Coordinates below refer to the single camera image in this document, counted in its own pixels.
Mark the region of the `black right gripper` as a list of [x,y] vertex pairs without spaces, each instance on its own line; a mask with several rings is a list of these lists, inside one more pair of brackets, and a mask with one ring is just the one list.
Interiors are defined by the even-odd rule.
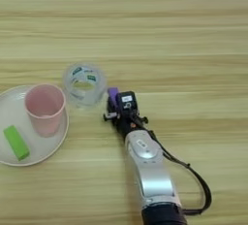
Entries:
[[126,136],[136,130],[144,130],[144,125],[148,123],[148,118],[140,117],[138,114],[131,112],[128,114],[120,114],[116,112],[116,108],[112,101],[107,101],[108,114],[104,114],[104,121],[110,121],[116,131],[122,136]]

